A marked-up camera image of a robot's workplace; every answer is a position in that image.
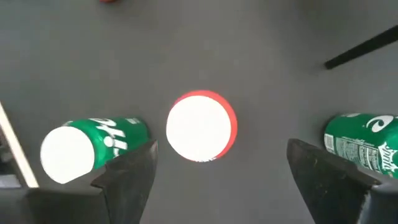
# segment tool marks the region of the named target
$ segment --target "gray table surface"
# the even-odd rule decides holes
[[[288,138],[321,145],[336,113],[398,113],[397,44],[321,68],[390,28],[391,1],[366,1],[383,10],[373,20],[362,1],[338,2],[2,0],[0,100],[43,186],[59,187],[39,159],[51,129],[140,115],[160,144],[142,223],[312,223]],[[238,116],[236,143],[218,161],[187,161],[165,138],[172,103],[196,89],[217,91]]]

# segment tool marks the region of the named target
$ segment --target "black rod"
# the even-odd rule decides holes
[[[342,53],[341,55],[325,62],[326,69],[332,69],[342,65],[350,60],[356,59],[362,55],[370,53],[374,50],[380,49],[398,40],[398,26],[384,31],[383,33],[369,39],[362,44],[359,44],[352,49]]]

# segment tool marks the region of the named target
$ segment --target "can lid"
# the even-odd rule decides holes
[[[44,138],[40,160],[51,179],[65,184],[93,169],[95,152],[83,131],[64,126],[52,130]]]
[[[206,162],[223,156],[237,132],[235,113],[219,94],[198,90],[183,95],[170,110],[166,135],[186,159]]]

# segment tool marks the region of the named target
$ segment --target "soda can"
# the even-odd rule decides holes
[[[324,135],[328,152],[398,178],[398,116],[352,113],[333,118]]]
[[[148,140],[147,126],[138,118],[69,121],[44,138],[40,160],[47,175],[64,184]]]

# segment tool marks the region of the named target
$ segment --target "white can top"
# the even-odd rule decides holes
[[[83,131],[64,126],[52,130],[44,138],[40,160],[51,179],[65,184],[93,169],[95,152]]]

